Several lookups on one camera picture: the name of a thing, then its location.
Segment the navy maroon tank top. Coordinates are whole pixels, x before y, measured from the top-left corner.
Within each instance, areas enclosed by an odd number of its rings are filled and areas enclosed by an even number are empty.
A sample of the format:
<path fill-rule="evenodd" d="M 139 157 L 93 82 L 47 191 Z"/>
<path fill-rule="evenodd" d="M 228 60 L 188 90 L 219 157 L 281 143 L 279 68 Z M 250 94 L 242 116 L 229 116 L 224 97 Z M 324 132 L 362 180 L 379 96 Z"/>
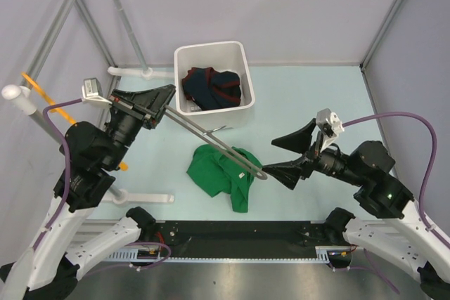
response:
<path fill-rule="evenodd" d="M 181 85 L 186 100 L 202 111 L 234 108 L 241 104 L 240 77 L 235 72 L 192 67 Z"/>

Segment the green tank top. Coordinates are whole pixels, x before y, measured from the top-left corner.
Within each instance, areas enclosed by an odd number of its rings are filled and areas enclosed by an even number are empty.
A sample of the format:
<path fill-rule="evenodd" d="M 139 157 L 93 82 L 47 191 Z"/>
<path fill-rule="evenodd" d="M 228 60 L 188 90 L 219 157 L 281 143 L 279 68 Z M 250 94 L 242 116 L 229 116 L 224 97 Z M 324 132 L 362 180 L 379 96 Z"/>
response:
<path fill-rule="evenodd" d="M 210 197 L 221 193 L 229 195 L 234 212 L 248 212 L 250 187 L 255 176 L 211 145 L 195 149 L 187 174 Z"/>

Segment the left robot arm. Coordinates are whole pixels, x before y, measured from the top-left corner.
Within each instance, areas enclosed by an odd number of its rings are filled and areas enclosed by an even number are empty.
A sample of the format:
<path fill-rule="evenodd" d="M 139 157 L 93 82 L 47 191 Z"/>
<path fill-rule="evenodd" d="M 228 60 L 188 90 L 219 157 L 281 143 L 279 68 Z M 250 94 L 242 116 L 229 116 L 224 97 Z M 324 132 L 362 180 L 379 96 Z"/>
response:
<path fill-rule="evenodd" d="M 82 86 L 83 103 L 106 107 L 104 129 L 77 122 L 59 133 L 65 168 L 58 179 L 49 210 L 31 245 L 15 262 L 1 267 L 2 299 L 64 299 L 97 264 L 126 246 L 145 246 L 152 254 L 168 252 L 156 240 L 156 220 L 143 208 L 131 208 L 113 227 L 77 247 L 72 239 L 115 182 L 120 167 L 141 129 L 161 121 L 175 87 L 147 91 L 113 91 L 103 97 L 97 85 Z"/>

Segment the grey velvet hanger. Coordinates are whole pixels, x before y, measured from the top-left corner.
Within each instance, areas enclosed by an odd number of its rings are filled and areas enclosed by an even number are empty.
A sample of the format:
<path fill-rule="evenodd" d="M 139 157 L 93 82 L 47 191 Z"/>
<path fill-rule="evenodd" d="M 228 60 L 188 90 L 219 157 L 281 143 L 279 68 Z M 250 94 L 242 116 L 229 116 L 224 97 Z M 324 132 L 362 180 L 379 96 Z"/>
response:
<path fill-rule="evenodd" d="M 229 158 L 243 170 L 247 171 L 249 174 L 252 174 L 259 180 L 265 181 L 268 179 L 268 176 L 257 165 L 253 164 L 231 146 L 217 138 L 212 131 L 207 131 L 199 124 L 196 124 L 168 105 L 165 106 L 165 109 L 166 117 L 169 117 L 173 122 L 176 122 L 179 126 L 185 128 L 185 130 L 189 131 L 194 136 L 197 136 L 206 144 L 211 145 L 214 149 L 218 150 L 221 154 Z"/>

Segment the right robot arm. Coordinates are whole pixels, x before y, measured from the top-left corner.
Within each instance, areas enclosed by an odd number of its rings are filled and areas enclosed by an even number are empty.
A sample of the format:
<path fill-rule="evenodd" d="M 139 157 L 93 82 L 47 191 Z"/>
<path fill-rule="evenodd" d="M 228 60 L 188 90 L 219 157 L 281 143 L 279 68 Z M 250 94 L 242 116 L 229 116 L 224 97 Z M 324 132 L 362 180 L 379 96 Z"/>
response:
<path fill-rule="evenodd" d="M 431 299 L 449 298 L 449 236 L 424 211 L 423 199 L 391 175 L 395 160 L 380 141 L 364 141 L 346 155 L 335 144 L 350 122 L 334 112 L 320 112 L 310 123 L 272 145 L 300 154 L 300 158 L 263 167 L 265 173 L 289 189 L 319 172 L 358 187 L 354 199 L 372 216 L 397 230 L 398 241 L 353 213 L 335 208 L 324 223 L 331 244 L 353 244 L 393 263 L 416 280 Z"/>

